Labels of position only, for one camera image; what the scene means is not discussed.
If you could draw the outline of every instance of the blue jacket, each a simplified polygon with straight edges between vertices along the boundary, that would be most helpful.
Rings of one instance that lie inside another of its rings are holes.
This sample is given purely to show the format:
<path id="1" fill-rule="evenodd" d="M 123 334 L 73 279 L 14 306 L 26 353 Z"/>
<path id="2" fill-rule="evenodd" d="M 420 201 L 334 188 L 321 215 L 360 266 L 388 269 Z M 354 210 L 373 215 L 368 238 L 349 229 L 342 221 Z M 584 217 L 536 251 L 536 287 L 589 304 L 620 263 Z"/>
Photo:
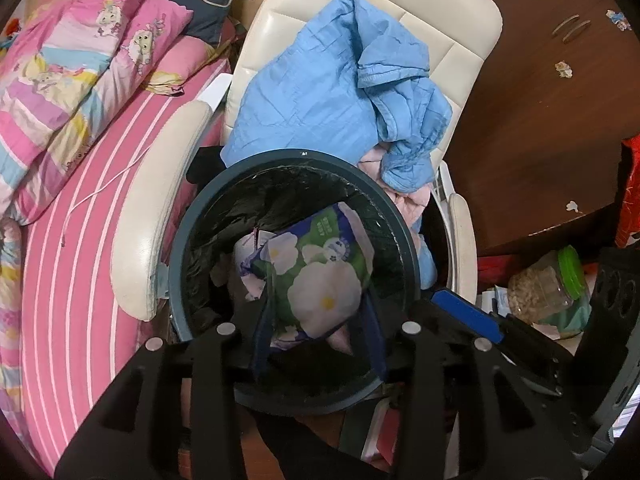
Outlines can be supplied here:
<path id="1" fill-rule="evenodd" d="M 450 120 L 427 46 L 366 0 L 332 0 L 249 83 L 222 159 L 300 148 L 357 164 L 390 142 L 382 179 L 412 192 Z"/>

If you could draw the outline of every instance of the chair backrest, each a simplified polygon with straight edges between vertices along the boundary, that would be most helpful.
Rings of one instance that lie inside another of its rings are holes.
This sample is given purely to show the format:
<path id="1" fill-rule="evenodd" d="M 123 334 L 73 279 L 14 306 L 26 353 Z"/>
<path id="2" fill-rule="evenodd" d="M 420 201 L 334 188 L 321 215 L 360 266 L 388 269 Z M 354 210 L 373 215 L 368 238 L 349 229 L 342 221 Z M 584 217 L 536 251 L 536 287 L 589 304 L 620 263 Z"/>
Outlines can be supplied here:
<path id="1" fill-rule="evenodd" d="M 305 23 L 329 1 L 263 1 L 234 72 L 226 102 L 223 143 L 233 129 L 249 81 L 287 48 Z M 453 108 L 453 118 L 444 138 L 431 153 L 431 161 L 436 168 L 449 145 L 480 68 L 498 41 L 502 30 L 500 11 L 492 0 L 368 1 L 398 19 L 429 47 L 431 79 Z"/>

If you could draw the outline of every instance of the pink striped bed sheet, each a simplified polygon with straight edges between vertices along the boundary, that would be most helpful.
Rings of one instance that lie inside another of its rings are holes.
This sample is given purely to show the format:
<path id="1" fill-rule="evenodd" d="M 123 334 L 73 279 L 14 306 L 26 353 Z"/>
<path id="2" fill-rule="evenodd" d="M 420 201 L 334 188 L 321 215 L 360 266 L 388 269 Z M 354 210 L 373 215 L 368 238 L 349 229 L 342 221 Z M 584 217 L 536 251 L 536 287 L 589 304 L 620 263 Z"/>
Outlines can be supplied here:
<path id="1" fill-rule="evenodd" d="M 148 323 L 118 308 L 111 289 L 113 235 L 135 167 L 70 215 L 74 204 L 130 165 L 167 119 L 192 100 L 228 60 L 204 67 L 167 97 L 139 90 L 79 165 L 37 222 L 28 226 L 22 299 L 22 350 L 26 424 L 38 459 L 49 473 L 100 394 L 150 335 Z M 217 144 L 222 118 L 204 144 Z M 185 184 L 165 233 L 164 253 L 193 197 Z"/>

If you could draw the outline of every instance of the white cable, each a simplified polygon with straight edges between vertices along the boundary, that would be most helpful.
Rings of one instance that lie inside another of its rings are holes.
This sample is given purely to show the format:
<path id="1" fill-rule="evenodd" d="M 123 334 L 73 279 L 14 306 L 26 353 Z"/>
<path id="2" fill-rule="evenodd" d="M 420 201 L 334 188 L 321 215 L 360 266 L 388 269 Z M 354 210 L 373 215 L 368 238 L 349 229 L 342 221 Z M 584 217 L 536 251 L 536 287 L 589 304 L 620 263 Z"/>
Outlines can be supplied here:
<path id="1" fill-rule="evenodd" d="M 129 164 L 124 170 L 119 171 L 118 173 L 116 173 L 110 181 L 108 181 L 106 184 L 104 184 L 104 186 L 102 186 L 100 189 L 97 189 L 96 191 L 94 191 L 93 193 L 85 196 L 80 202 L 77 202 L 76 204 L 74 204 L 74 206 L 66 213 L 65 216 L 65 222 L 62 224 L 62 236 L 60 238 L 60 244 L 62 245 L 62 247 L 65 246 L 65 232 L 66 232 L 66 228 L 67 225 L 69 224 L 69 219 L 71 218 L 71 213 L 76 209 L 76 207 L 78 207 L 79 205 L 83 204 L 84 202 L 86 202 L 87 200 L 89 200 L 92 196 L 97 195 L 98 193 L 104 191 L 109 184 L 111 184 L 114 180 L 116 180 L 118 177 L 120 177 L 122 174 L 126 173 L 127 171 L 129 171 L 131 168 L 133 168 L 137 163 L 139 163 L 140 159 L 145 156 L 146 152 L 148 152 L 149 148 L 151 148 L 151 146 L 147 146 L 144 150 L 142 150 L 142 153 L 140 153 L 135 160 Z"/>

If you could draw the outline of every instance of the plastic jar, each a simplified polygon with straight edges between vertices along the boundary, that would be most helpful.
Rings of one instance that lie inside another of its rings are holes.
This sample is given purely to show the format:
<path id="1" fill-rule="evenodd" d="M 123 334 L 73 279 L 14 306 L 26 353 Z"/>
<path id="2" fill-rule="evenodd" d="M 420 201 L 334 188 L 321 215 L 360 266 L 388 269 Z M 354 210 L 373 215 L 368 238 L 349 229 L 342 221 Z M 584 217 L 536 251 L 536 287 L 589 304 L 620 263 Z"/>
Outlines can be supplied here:
<path id="1" fill-rule="evenodd" d="M 509 309 L 517 318 L 535 323 L 562 312 L 586 290 L 584 271 L 575 249 L 569 245 L 551 251 L 509 280 Z"/>

